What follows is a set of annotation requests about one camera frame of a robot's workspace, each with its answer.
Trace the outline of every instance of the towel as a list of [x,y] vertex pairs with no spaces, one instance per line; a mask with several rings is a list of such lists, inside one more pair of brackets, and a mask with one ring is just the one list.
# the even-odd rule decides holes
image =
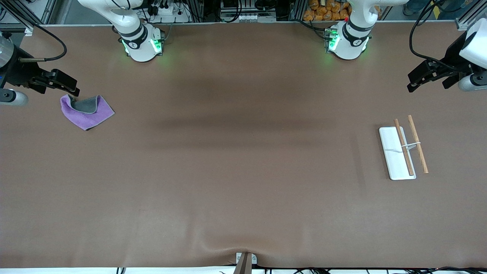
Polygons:
[[101,95],[81,101],[64,95],[61,97],[61,111],[69,121],[82,130],[89,130],[115,114]]

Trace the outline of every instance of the folded cloth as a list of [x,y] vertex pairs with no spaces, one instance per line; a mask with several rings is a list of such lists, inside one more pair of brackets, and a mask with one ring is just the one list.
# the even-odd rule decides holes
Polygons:
[[89,130],[115,114],[101,95],[81,101],[64,95],[61,97],[61,111],[69,121],[82,130]]

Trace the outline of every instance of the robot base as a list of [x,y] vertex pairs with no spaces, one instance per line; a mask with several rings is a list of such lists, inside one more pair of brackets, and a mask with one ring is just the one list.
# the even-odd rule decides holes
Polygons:
[[360,56],[360,54],[365,50],[369,38],[364,42],[360,42],[360,46],[352,46],[350,42],[345,39],[343,34],[344,21],[331,26],[329,29],[325,30],[325,37],[330,38],[325,41],[325,49],[327,53],[334,53],[339,58],[345,60],[352,60]]
[[162,50],[164,48],[165,35],[160,29],[150,25],[144,24],[147,28],[148,35],[147,38],[138,49],[132,49],[128,47],[125,43],[125,52],[127,56],[132,57],[137,62],[147,62],[152,60],[157,55],[162,55]]

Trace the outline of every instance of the brown table surface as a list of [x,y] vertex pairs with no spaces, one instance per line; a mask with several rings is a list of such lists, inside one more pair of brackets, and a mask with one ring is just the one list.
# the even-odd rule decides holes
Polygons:
[[[109,27],[52,28],[44,63],[116,114],[84,132],[61,91],[0,108],[1,267],[486,267],[487,93],[410,94],[411,24],[378,24],[362,56],[298,24],[175,26],[136,63]],[[442,57],[454,23],[418,28]],[[22,47],[55,56],[40,31]],[[430,174],[391,181],[378,135],[415,120]]]

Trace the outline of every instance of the wooden handle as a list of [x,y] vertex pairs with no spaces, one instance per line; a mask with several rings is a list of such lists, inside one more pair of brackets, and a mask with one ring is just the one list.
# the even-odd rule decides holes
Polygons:
[[[411,127],[412,131],[412,136],[414,137],[414,142],[419,142],[419,137],[418,137],[418,132],[416,132],[416,127],[414,126],[414,121],[412,120],[412,116],[408,115],[408,120],[409,120],[409,126]],[[428,174],[428,166],[426,165],[426,160],[425,156],[423,154],[423,148],[421,147],[421,144],[416,145],[418,148],[418,154],[419,154],[419,160],[421,161],[421,165],[423,166],[423,172],[424,174]]]
[[411,161],[408,155],[408,149],[404,146],[404,138],[402,137],[401,128],[399,127],[399,121],[394,119],[394,125],[396,126],[397,135],[399,136],[399,141],[401,142],[402,154],[404,155],[404,159],[406,160],[406,166],[408,167],[409,176],[413,176],[414,173],[412,172]]

